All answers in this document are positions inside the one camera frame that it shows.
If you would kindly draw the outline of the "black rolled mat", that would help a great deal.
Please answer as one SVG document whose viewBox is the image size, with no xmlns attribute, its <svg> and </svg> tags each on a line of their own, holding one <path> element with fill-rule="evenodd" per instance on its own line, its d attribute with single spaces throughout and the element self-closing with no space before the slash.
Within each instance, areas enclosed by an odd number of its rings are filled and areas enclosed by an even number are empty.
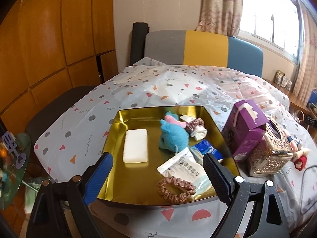
<svg viewBox="0 0 317 238">
<path fill-rule="evenodd" d="M 135 22 L 132 28 L 130 65 L 144 57 L 146 35 L 149 32 L 148 23 Z"/>
</svg>

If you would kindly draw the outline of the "round glass side table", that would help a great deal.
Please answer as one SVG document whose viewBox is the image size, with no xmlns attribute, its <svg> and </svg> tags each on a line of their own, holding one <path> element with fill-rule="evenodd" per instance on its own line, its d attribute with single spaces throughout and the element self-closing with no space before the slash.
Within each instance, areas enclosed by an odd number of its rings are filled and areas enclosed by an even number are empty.
<svg viewBox="0 0 317 238">
<path fill-rule="evenodd" d="M 19 190 L 20 185 L 23 182 L 26 167 L 29 161 L 31 152 L 31 138 L 27 133 L 20 133 L 15 136 L 17 146 L 20 153 L 26 154 L 26 160 L 20 169 L 16 168 L 15 154 L 10 154 L 12 158 L 12 165 L 5 163 L 5 158 L 1 157 L 1 174 L 4 172 L 7 174 L 5 182 L 1 180 L 1 210 L 7 209 Z"/>
</svg>

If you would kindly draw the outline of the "gold metal tray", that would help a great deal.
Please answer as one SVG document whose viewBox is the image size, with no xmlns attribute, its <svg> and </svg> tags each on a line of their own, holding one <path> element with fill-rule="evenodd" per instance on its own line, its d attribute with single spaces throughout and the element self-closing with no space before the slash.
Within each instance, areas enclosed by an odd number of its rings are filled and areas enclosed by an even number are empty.
<svg viewBox="0 0 317 238">
<path fill-rule="evenodd" d="M 98 197 L 112 204 L 133 206 L 163 206 L 167 202 L 158 194 L 158 182 L 163 176 L 157 168 L 173 157 L 173 153 L 160 149 L 159 120 L 166 112 L 203 119 L 207 128 L 208 142 L 221 152 L 222 165 L 233 175 L 239 170 L 229 148 L 211 114 L 203 106 L 156 106 L 120 110 L 111 120 L 103 151 L 113 156 L 113 167 Z M 125 164 L 122 160 L 125 134 L 128 130 L 146 129 L 148 133 L 148 162 Z"/>
</svg>

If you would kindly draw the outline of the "white flat sponge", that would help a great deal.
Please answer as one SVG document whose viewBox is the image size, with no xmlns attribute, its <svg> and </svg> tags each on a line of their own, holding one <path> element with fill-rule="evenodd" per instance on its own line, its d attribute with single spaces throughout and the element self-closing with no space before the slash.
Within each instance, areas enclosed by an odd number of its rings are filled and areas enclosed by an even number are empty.
<svg viewBox="0 0 317 238">
<path fill-rule="evenodd" d="M 124 163 L 148 162 L 148 133 L 146 129 L 126 132 L 122 160 Z"/>
</svg>

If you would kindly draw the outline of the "purple tissue box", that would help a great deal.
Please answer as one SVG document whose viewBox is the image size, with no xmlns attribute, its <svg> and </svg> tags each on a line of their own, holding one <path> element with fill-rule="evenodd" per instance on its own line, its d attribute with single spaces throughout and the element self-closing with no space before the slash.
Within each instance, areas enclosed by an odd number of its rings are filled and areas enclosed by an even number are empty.
<svg viewBox="0 0 317 238">
<path fill-rule="evenodd" d="M 262 140 L 269 119 L 251 100 L 236 102 L 222 135 L 236 162 L 243 162 Z"/>
</svg>

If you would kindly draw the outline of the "grey yellow blue headboard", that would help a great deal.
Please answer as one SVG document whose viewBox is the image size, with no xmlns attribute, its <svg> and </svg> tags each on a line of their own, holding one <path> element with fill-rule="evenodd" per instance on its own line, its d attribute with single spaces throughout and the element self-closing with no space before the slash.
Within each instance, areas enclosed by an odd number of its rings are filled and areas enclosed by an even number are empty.
<svg viewBox="0 0 317 238">
<path fill-rule="evenodd" d="M 161 30 L 145 38 L 145 57 L 165 64 L 216 66 L 262 76 L 263 51 L 244 40 L 208 32 Z"/>
</svg>

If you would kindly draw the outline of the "blue wipes packet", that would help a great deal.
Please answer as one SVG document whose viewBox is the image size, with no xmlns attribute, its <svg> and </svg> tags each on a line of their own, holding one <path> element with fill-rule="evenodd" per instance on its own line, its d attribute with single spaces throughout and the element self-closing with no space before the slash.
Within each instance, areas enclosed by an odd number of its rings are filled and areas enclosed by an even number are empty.
<svg viewBox="0 0 317 238">
<path fill-rule="evenodd" d="M 223 160 L 221 152 L 215 149 L 206 139 L 199 141 L 197 144 L 190 147 L 189 149 L 190 152 L 193 154 L 196 162 L 200 165 L 202 165 L 203 157 L 207 153 L 212 153 L 220 163 Z"/>
</svg>

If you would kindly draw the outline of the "blue plush toy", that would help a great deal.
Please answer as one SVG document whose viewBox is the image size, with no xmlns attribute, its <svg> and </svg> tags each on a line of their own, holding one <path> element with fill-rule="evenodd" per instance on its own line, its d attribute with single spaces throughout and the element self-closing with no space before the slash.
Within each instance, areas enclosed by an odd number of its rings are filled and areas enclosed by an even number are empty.
<svg viewBox="0 0 317 238">
<path fill-rule="evenodd" d="M 189 134 L 176 124 L 171 124 L 163 119 L 160 121 L 161 135 L 158 141 L 159 148 L 179 153 L 189 145 Z"/>
</svg>

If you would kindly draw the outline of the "ornate gold tissue box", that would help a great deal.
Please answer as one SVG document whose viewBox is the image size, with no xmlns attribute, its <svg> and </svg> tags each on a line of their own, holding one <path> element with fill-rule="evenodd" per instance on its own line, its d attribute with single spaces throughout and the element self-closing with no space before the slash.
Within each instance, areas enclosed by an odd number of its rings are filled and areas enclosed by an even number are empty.
<svg viewBox="0 0 317 238">
<path fill-rule="evenodd" d="M 286 134 L 277 121 L 268 117 L 265 132 L 247 158 L 249 175 L 265 177 L 280 171 L 293 157 Z"/>
</svg>

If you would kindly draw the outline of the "wooden side desk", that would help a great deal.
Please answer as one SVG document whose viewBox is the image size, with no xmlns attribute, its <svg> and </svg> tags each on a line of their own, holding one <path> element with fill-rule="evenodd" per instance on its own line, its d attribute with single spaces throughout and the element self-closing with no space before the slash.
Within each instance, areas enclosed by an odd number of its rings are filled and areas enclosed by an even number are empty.
<svg viewBox="0 0 317 238">
<path fill-rule="evenodd" d="M 310 108 L 308 108 L 306 104 L 300 101 L 292 91 L 289 91 L 286 88 L 281 87 L 280 85 L 276 84 L 273 81 L 270 81 L 267 79 L 265 79 L 265 81 L 267 81 L 269 84 L 273 85 L 276 89 L 284 93 L 289 98 L 291 107 L 295 108 L 296 110 L 300 110 L 304 114 L 307 114 L 310 117 L 316 119 L 316 115 L 314 114 L 314 112 Z"/>
</svg>

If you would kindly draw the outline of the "packages on desk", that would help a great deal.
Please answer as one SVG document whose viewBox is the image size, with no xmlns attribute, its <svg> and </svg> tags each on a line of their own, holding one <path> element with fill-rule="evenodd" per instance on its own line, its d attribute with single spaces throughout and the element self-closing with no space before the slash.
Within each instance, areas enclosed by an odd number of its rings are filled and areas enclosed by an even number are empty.
<svg viewBox="0 0 317 238">
<path fill-rule="evenodd" d="M 275 73 L 274 82 L 281 86 L 282 88 L 287 89 L 288 91 L 291 90 L 292 82 L 288 79 L 284 72 L 277 70 Z"/>
</svg>

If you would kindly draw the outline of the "beige patterned curtain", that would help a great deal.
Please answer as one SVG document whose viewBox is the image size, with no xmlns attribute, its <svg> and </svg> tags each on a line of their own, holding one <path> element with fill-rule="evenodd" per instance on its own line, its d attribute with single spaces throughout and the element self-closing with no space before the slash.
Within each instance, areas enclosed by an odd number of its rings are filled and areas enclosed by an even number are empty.
<svg viewBox="0 0 317 238">
<path fill-rule="evenodd" d="M 202 0 L 197 31 L 238 36 L 243 0 Z"/>
</svg>

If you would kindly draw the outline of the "brown pink hair scrunchie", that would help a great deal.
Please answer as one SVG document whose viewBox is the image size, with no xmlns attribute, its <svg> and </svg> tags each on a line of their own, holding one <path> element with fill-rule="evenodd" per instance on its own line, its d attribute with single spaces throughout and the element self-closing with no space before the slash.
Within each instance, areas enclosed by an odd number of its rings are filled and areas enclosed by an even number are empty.
<svg viewBox="0 0 317 238">
<path fill-rule="evenodd" d="M 187 180 L 164 177 L 158 183 L 158 194 L 170 204 L 185 203 L 196 193 L 196 187 Z"/>
</svg>

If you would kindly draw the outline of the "patterned white bed cover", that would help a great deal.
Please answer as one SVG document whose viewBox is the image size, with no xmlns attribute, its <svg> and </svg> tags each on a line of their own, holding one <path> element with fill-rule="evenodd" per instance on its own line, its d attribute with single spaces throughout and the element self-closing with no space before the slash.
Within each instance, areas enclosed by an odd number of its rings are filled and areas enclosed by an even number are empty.
<svg viewBox="0 0 317 238">
<path fill-rule="evenodd" d="M 133 107 L 201 105 L 221 131 L 235 102 L 252 99 L 295 139 L 309 148 L 307 167 L 292 162 L 265 179 L 275 183 L 290 232 L 316 212 L 316 144 L 288 112 L 288 97 L 264 79 L 215 66 L 152 66 L 142 59 L 97 87 L 68 90 L 46 106 L 39 118 L 42 130 L 34 145 L 40 163 L 56 182 L 68 181 L 96 163 L 111 135 L 118 110 Z M 247 180 L 263 183 L 264 178 Z M 96 201 L 92 212 L 131 237 L 209 237 L 225 211 L 217 198 L 181 207 L 127 209 Z"/>
</svg>

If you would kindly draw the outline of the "white wet wipes packet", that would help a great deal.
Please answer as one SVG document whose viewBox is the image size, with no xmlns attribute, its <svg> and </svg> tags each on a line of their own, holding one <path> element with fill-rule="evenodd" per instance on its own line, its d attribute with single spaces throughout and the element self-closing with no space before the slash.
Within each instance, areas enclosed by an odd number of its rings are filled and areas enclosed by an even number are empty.
<svg viewBox="0 0 317 238">
<path fill-rule="evenodd" d="M 174 176 L 191 182 L 196 187 L 195 195 L 202 195 L 212 187 L 204 168 L 196 162 L 187 147 L 157 167 L 157 170 L 163 177 Z"/>
</svg>

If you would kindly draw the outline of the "red fuzzy sock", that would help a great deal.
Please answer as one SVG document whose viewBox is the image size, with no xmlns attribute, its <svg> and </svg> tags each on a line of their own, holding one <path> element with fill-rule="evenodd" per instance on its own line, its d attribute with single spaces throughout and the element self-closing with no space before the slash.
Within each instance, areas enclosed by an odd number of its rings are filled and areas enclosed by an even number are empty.
<svg viewBox="0 0 317 238">
<path fill-rule="evenodd" d="M 302 171 L 303 169 L 305 169 L 306 163 L 307 163 L 307 157 L 305 155 L 301 156 L 296 161 L 294 161 L 295 168 L 298 171 Z"/>
</svg>

